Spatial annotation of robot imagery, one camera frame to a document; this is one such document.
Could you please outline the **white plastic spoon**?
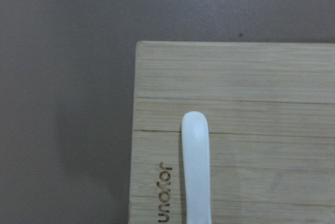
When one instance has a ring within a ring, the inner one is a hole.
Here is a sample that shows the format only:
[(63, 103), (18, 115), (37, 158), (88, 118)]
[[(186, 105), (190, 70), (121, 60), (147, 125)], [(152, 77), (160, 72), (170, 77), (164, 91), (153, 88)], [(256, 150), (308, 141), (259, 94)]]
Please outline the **white plastic spoon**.
[(187, 223), (212, 223), (210, 145), (207, 119), (190, 111), (182, 119), (182, 154)]

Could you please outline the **wooden cutting board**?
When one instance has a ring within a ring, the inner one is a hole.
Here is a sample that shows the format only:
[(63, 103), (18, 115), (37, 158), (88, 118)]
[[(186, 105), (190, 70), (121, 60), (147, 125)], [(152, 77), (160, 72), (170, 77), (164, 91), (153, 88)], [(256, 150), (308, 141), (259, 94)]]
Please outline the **wooden cutting board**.
[(334, 44), (140, 41), (135, 71), (130, 223), (185, 223), (194, 110), (213, 223), (334, 223)]

